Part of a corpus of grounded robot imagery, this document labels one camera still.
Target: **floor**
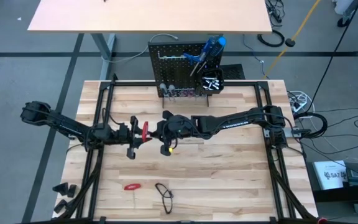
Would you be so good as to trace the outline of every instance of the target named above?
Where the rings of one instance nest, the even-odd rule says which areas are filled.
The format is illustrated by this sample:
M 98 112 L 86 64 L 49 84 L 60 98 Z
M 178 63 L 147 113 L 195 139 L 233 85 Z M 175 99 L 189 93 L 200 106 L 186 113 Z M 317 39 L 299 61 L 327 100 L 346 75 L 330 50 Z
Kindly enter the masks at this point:
M 30 126 L 20 120 L 19 115 L 24 103 L 37 100 L 49 103 L 52 108 L 62 106 L 62 113 L 74 118 L 83 80 L 98 79 L 102 64 L 97 54 L 92 54 L 94 57 L 82 57 L 85 55 L 80 53 L 70 80 L 70 76 L 66 74 L 71 73 L 68 65 L 72 60 L 78 34 L 27 32 L 38 3 L 39 1 L 29 0 L 0 0 L 0 223 L 21 222 L 49 134 L 47 127 Z M 313 3 L 314 0 L 285 1 L 287 14 L 283 27 L 279 28 L 285 37 L 291 37 L 296 32 Z M 335 49 L 344 30 L 336 26 L 340 16 L 336 15 L 333 9 L 331 1 L 321 1 L 298 36 L 295 47 L 290 49 L 297 56 L 282 57 L 269 74 L 270 78 L 284 79 L 288 90 L 301 90 L 309 95 L 314 93 L 329 62 L 329 54 L 324 53 Z M 207 34 L 177 36 L 184 41 L 204 41 L 207 38 Z M 140 52 L 151 37 L 152 34 L 118 34 L 114 49 L 117 57 L 114 59 L 119 60 Z M 225 37 L 228 41 L 225 52 L 230 53 L 223 57 L 222 64 L 241 63 L 246 79 L 261 79 L 260 63 L 243 46 L 242 35 L 228 34 Z M 156 41 L 171 40 L 161 37 Z M 265 71 L 272 64 L 274 56 L 283 49 L 264 46 L 258 42 L 255 35 L 246 35 L 245 42 L 256 51 L 258 58 L 264 61 Z M 97 51 L 90 35 L 85 35 L 80 52 Z M 338 51 L 358 51 L 358 12 Z M 346 54 L 334 57 L 332 61 L 316 97 L 317 110 L 358 108 L 358 56 L 344 55 Z M 122 80 L 154 78 L 148 57 L 116 64 L 112 72 Z M 62 91 L 65 89 L 64 83 L 70 84 L 67 95 Z M 357 114 L 358 110 L 324 113 L 330 124 Z M 327 134 L 358 134 L 358 129 L 353 125 L 354 120 L 356 119 L 329 128 Z M 303 123 L 310 126 L 310 121 Z M 68 140 L 59 134 L 49 136 L 48 141 L 54 137 L 54 142 L 32 221 L 47 220 L 51 217 L 56 197 L 51 188 L 59 183 L 65 160 Z M 358 138 L 339 137 L 329 140 L 339 149 L 358 145 Z M 317 139 L 315 142 L 322 151 L 335 151 L 324 139 Z M 307 148 L 305 151 L 308 162 L 326 160 Z M 358 158 L 358 149 L 348 151 L 346 155 L 331 155 L 330 158 L 344 159 L 346 156 Z M 343 203 L 319 203 L 318 210 L 322 217 L 342 217 L 336 220 L 358 223 L 358 215 L 353 215 L 352 207 Z

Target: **black metal frame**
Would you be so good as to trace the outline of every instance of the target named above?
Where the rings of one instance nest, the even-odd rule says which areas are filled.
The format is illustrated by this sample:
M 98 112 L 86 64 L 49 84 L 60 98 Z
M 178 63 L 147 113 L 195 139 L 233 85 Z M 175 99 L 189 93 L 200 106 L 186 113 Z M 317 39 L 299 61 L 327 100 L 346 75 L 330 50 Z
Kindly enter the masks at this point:
M 257 99 L 258 107 L 263 107 L 262 95 L 260 94 L 260 90 L 263 90 L 265 92 L 266 103 L 268 105 L 272 104 L 272 99 L 270 97 L 270 91 L 269 91 L 269 84 L 266 81 L 263 81 L 263 82 L 249 82 L 249 81 L 225 82 L 225 85 L 226 86 L 252 86 L 252 87 L 254 87 L 255 97 Z M 122 81 L 116 81 L 116 77 L 113 79 L 112 82 L 102 82 L 100 84 L 100 88 L 99 88 L 99 96 L 98 96 L 98 101 L 96 104 L 95 117 L 94 117 L 94 121 L 93 121 L 94 124 L 98 123 L 98 121 L 99 121 L 99 115 L 100 115 L 101 108 L 102 108 L 102 99 L 103 99 L 103 95 L 104 95 L 104 90 L 107 88 L 109 88 L 109 91 L 108 91 L 108 100 L 107 100 L 107 106 L 106 106 L 106 114 L 109 114 L 111 103 L 112 103 L 112 93 L 113 93 L 114 86 L 155 86 L 155 82 L 154 81 L 152 81 L 152 82 L 149 82 L 149 81 L 146 81 L 146 82 L 122 82 Z M 103 122 L 108 123 L 108 116 L 104 117 Z M 282 201 L 281 201 L 280 193 L 279 193 L 279 189 L 278 189 L 278 182 L 276 180 L 276 177 L 272 174 L 272 170 L 276 169 L 274 161 L 273 161 L 272 150 L 270 148 L 269 139 L 264 138 L 264 140 L 265 140 L 265 148 L 266 148 L 267 159 L 268 159 L 268 166 L 269 166 L 269 170 L 270 170 L 270 177 L 271 177 L 271 181 L 272 181 L 272 190 L 273 190 L 273 195 L 274 195 L 274 199 L 275 199 L 275 205 L 277 208 L 277 217 L 278 217 L 278 219 L 282 219 L 284 217 L 284 214 L 283 214 L 283 208 L 282 208 Z M 104 152 L 103 148 L 99 149 L 99 151 L 98 151 L 98 161 L 100 160 L 100 164 L 101 164 L 101 160 L 103 159 L 103 152 Z M 277 150 L 277 154 L 278 154 L 278 161 L 280 164 L 280 171 L 281 171 L 281 174 L 283 177 L 283 181 L 288 186 L 287 170 L 285 168 L 285 162 L 284 162 L 282 151 Z M 88 155 L 86 157 L 85 170 L 84 170 L 84 175 L 83 175 L 83 185 L 88 180 L 88 176 L 90 174 L 92 156 L 93 156 L 93 151 L 89 150 Z M 96 196 L 97 196 L 97 192 L 98 192 L 99 177 L 96 178 L 96 180 L 94 181 L 93 184 L 94 184 L 94 187 L 93 187 L 91 199 L 90 199 L 90 205 L 89 205 L 89 210 L 88 210 L 88 220 L 89 219 L 92 220 L 93 216 L 94 216 L 94 210 L 96 207 Z M 76 218 L 82 217 L 83 200 L 77 209 Z M 295 218 L 295 210 L 294 210 L 293 205 L 291 204 L 288 196 L 287 196 L 287 202 L 288 202 L 288 208 L 290 209 L 290 218 Z M 128 221 L 128 222 L 123 222 L 123 223 L 136 223 L 136 222 Z M 161 222 L 161 223 L 170 224 L 170 223 L 177 223 L 177 222 Z M 231 223 L 263 224 L 263 223 L 273 223 L 273 220 L 271 220 L 270 222 L 231 222 Z

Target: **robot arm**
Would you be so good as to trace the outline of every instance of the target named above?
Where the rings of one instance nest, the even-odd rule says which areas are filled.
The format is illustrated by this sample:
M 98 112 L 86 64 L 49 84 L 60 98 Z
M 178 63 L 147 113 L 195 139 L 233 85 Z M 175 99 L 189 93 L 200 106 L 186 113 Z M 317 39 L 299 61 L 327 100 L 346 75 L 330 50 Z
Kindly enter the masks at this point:
M 127 156 L 130 159 L 135 159 L 135 148 L 151 140 L 146 137 L 147 129 L 138 127 L 135 116 L 131 117 L 131 129 L 123 123 L 118 130 L 112 130 L 110 125 L 104 123 L 89 127 L 51 110 L 46 103 L 33 101 L 25 104 L 21 118 L 28 124 L 48 125 L 68 138 L 76 137 L 85 145 L 85 149 L 99 149 L 104 144 L 128 144 Z
M 287 145 L 283 128 L 285 120 L 281 108 L 265 106 L 252 108 L 249 111 L 230 114 L 222 117 L 192 116 L 191 119 L 182 115 L 173 115 L 169 111 L 163 112 L 165 120 L 157 123 L 157 130 L 150 134 L 163 142 L 161 154 L 170 156 L 177 145 L 177 139 L 188 137 L 210 139 L 222 129 L 235 128 L 247 124 L 258 124 L 269 130 L 270 143 L 274 146 Z
M 170 156 L 172 149 L 176 147 L 171 147 L 173 140 L 175 140 L 175 145 L 178 139 L 183 138 L 194 137 L 207 140 L 222 129 L 247 124 L 258 124 L 269 130 L 271 145 L 275 147 L 287 145 L 283 131 L 285 120 L 281 108 L 270 105 L 227 116 L 192 116 L 190 119 L 164 111 L 164 120 L 157 123 L 157 130 L 152 133 L 148 132 L 147 125 L 140 129 L 135 116 L 131 117 L 130 129 L 123 123 L 119 125 L 118 130 L 113 130 L 110 125 L 104 123 L 89 127 L 51 110 L 48 104 L 38 101 L 26 103 L 21 118 L 28 124 L 48 125 L 66 137 L 74 136 L 85 145 L 85 149 L 99 149 L 103 145 L 128 144 L 127 157 L 130 159 L 135 159 L 134 149 L 152 138 L 162 141 L 161 154 Z

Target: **black pegboard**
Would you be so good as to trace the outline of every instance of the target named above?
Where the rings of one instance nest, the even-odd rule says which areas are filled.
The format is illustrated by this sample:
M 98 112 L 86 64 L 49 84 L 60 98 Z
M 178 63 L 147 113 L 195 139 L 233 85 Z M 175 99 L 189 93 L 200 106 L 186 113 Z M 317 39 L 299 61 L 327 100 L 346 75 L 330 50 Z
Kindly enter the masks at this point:
M 167 88 L 170 85 L 174 85 L 179 90 L 196 88 L 199 67 L 191 77 L 190 73 L 194 69 L 196 62 L 191 64 L 189 59 L 183 57 L 183 54 L 199 55 L 204 44 L 205 42 L 149 43 L 150 59 L 159 97 L 163 97 L 163 93 L 159 88 L 161 83 L 164 83 Z M 222 52 L 213 61 L 208 62 L 206 66 L 208 68 L 218 67 L 221 63 Z

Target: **metal bracket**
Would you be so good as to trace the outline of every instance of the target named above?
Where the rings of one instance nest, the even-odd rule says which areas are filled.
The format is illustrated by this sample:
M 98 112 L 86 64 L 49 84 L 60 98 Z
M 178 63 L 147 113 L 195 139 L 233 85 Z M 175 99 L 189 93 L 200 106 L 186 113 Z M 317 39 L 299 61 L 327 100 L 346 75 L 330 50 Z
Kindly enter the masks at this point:
M 291 128 L 283 128 L 283 130 L 284 130 L 284 133 L 285 133 L 285 137 L 286 137 L 286 138 L 300 138 L 300 137 L 301 137 L 301 134 L 299 134 L 299 133 L 296 133 L 296 134 L 293 133 Z M 300 128 L 294 127 L 293 130 L 294 130 L 294 131 L 298 131 L 298 130 L 300 130 Z M 268 130 L 268 129 L 264 129 L 264 136 L 265 136 L 266 138 L 269 138 L 269 137 L 270 137 L 270 135 L 269 135 L 269 130 Z

